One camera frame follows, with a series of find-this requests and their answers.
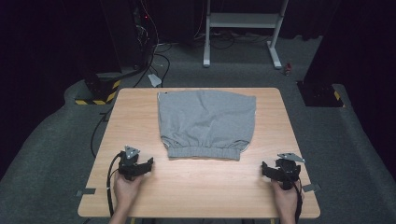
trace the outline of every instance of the gray carpet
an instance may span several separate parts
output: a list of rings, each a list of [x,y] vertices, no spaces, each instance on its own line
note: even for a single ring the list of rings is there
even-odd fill
[[[263,41],[243,42],[227,49],[212,48],[210,68],[202,67],[202,47],[173,45],[162,53],[171,63],[163,86],[279,88],[310,178],[322,187],[316,193],[320,217],[299,223],[396,223],[396,184],[362,130],[344,87],[334,85],[346,105],[341,108],[306,107],[298,91],[296,81],[304,78],[320,39],[278,40],[282,63],[292,65],[288,77],[274,69]],[[230,43],[212,44],[225,48]],[[152,65],[151,72],[161,77],[167,61],[156,56]],[[120,89],[131,88],[139,77],[123,79]],[[150,87],[148,77],[137,87]],[[26,139],[0,183],[0,223],[83,223],[87,219],[78,215],[76,192],[85,188],[93,165],[93,130],[100,113],[111,105],[75,105],[82,89],[82,80],[71,86],[64,94],[65,105]],[[93,138],[95,151],[105,128],[103,122]],[[93,218],[89,223],[107,222],[108,218]]]

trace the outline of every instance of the hazard stripe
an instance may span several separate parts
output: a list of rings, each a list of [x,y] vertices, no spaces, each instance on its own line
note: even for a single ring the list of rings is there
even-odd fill
[[[120,83],[121,83],[121,80],[116,81],[113,85],[113,89],[116,89],[120,85]]]
[[[109,93],[109,95],[107,96],[107,98],[103,98],[103,99],[76,99],[75,102],[77,105],[107,105],[110,104],[113,99],[116,96],[117,93],[117,88],[120,85],[121,81],[118,80],[116,81],[113,86],[112,86],[112,90]]]
[[[341,96],[340,96],[340,94],[338,94],[337,91],[334,91],[334,96],[335,96],[335,99],[337,99],[337,101],[339,101],[341,99]]]

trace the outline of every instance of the forearm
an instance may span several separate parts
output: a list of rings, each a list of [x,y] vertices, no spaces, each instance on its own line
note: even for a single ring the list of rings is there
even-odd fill
[[[124,224],[126,218],[128,217],[129,209],[124,207],[119,207],[111,217],[109,224]]]
[[[280,216],[280,224],[296,224],[294,217],[282,217]]]

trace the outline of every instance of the white cable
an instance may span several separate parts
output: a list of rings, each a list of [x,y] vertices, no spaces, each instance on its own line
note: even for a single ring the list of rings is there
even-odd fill
[[[194,35],[194,38],[199,34],[199,31],[201,30],[202,21],[204,20],[204,10],[205,10],[205,0],[202,0],[201,21],[200,21],[200,23],[199,23],[198,31],[197,31],[197,33]]]
[[[153,19],[151,18],[151,16],[149,15],[149,12],[146,10],[145,5],[143,4],[143,0],[140,0],[140,3],[142,4],[143,9],[145,10],[146,14],[148,15],[148,18],[151,20],[151,22],[152,22],[152,24],[153,24],[153,26],[154,26],[154,29],[155,29],[155,34],[156,34],[156,36],[157,36],[157,44],[155,45],[155,49],[154,49],[154,52],[153,52],[153,54],[154,54],[155,51],[156,51],[157,48],[158,48],[158,45],[160,44],[160,38],[158,37],[157,26],[155,25],[154,20],[153,20]]]

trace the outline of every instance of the white metal stand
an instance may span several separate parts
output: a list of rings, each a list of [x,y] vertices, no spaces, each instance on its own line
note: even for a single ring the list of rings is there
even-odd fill
[[[267,46],[276,69],[282,68],[282,64],[277,56],[275,44],[279,30],[285,17],[286,7],[289,0],[283,0],[282,8],[276,14],[255,14],[255,13],[211,13],[210,0],[207,0],[206,30],[205,30],[205,50],[204,67],[210,66],[210,28],[211,27],[239,27],[239,28],[273,28],[274,35],[271,41],[267,41]]]

